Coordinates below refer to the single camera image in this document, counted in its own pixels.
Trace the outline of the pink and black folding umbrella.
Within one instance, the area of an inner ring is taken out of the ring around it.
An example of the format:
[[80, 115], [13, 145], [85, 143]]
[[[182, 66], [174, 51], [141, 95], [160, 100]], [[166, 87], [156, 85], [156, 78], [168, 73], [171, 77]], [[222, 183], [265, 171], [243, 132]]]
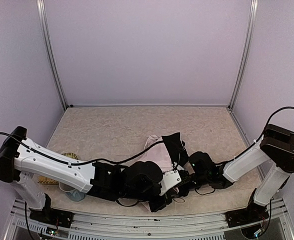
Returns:
[[[187, 171], [183, 166], [187, 163], [189, 155], [185, 149], [185, 143], [180, 138], [180, 132], [171, 135], [149, 135], [144, 145], [144, 151], [138, 161], [156, 164], [162, 172], [162, 178], [163, 174], [168, 171]], [[175, 198], [184, 197], [178, 196], [178, 185], [171, 188], [167, 193], [169, 192], [172, 193], [172, 201]]]

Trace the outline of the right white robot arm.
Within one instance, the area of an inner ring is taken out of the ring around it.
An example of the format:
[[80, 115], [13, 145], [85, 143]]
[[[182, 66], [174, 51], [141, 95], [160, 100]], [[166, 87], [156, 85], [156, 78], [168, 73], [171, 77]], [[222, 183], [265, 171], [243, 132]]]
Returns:
[[181, 170], [180, 186], [188, 191], [203, 185], [226, 189], [266, 161], [272, 161], [273, 165], [261, 185], [252, 192], [247, 206], [263, 209], [294, 173], [294, 132], [273, 124], [268, 124], [258, 140], [230, 161], [214, 163], [205, 152], [193, 153], [187, 162], [194, 172]]

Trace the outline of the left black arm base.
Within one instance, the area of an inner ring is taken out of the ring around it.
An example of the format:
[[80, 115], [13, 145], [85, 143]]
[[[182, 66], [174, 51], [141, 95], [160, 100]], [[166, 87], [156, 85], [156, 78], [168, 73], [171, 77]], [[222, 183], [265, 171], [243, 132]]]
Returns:
[[56, 227], [70, 228], [74, 214], [71, 211], [51, 207], [51, 198], [45, 194], [45, 203], [41, 209], [29, 207], [30, 219]]

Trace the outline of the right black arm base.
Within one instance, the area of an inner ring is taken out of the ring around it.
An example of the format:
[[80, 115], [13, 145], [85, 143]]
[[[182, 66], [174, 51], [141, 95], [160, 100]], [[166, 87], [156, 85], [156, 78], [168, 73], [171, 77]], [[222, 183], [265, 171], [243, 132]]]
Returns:
[[262, 221], [263, 219], [269, 218], [267, 207], [254, 203], [253, 197], [255, 192], [256, 189], [252, 192], [247, 207], [238, 210], [231, 210], [225, 213], [229, 228]]

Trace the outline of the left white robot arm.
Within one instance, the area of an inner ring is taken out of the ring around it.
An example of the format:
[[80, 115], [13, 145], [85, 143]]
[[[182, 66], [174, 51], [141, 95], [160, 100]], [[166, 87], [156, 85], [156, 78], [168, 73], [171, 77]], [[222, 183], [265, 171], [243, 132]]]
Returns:
[[104, 158], [82, 161], [48, 150], [27, 137], [18, 126], [6, 134], [0, 148], [0, 181], [10, 183], [35, 212], [49, 209], [49, 196], [38, 189], [31, 174], [68, 185], [85, 195], [119, 202], [147, 202], [152, 212], [171, 203], [181, 177], [172, 165], [169, 149], [174, 141], [161, 138], [137, 155], [121, 162]]

